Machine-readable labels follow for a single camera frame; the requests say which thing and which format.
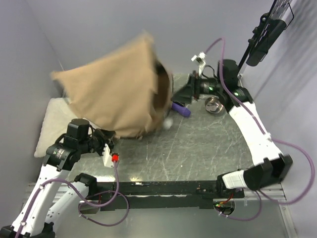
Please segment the white fluffy cushion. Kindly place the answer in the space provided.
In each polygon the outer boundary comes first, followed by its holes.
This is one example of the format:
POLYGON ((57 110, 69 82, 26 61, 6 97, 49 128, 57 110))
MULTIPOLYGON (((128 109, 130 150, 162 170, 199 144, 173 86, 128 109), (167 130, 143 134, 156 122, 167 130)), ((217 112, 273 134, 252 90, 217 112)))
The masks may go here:
POLYGON ((63 133, 66 133, 68 124, 76 118, 77 116, 68 105, 68 98, 50 99, 34 157, 44 157, 47 148, 53 145, 63 133))

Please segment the tan fabric pet tent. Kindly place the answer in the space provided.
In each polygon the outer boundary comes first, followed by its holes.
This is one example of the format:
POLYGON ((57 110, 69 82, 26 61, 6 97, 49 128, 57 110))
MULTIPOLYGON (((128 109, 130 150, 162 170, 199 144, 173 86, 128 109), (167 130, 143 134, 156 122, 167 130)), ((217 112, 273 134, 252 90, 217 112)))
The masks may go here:
POLYGON ((51 78, 63 86, 77 117, 117 137, 161 129, 171 108, 171 74, 146 32, 89 64, 54 71, 51 78))

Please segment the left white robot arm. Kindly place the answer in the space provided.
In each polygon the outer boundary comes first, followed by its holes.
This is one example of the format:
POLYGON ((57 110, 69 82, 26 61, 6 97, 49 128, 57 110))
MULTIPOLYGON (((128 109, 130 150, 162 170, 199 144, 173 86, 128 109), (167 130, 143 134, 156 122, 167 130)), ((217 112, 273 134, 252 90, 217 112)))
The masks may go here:
POLYGON ((53 238, 66 213, 81 200, 98 193, 97 179, 78 175, 66 178, 81 155, 97 153, 107 167, 117 167, 112 152, 115 132, 93 128, 86 119, 73 119, 53 145, 47 148, 38 180, 15 221, 0 230, 2 238, 53 238))

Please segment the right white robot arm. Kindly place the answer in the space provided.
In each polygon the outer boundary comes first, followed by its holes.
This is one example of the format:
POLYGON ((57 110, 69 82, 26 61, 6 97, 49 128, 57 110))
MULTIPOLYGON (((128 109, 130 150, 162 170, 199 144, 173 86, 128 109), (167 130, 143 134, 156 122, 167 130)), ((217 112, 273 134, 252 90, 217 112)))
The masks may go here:
POLYGON ((212 95, 238 125, 251 152, 253 166, 238 169, 217 177, 216 191, 220 197, 228 197, 233 189, 248 188, 258 190, 282 182, 288 174, 293 160, 283 155, 264 128, 256 110, 256 105, 244 87, 238 85, 238 66, 234 60, 226 59, 219 67, 223 69, 225 90, 220 75, 206 77, 203 70, 207 67, 201 57, 193 57, 199 65, 198 71, 188 76, 188 82, 177 90, 172 101, 190 104, 201 95, 212 95))

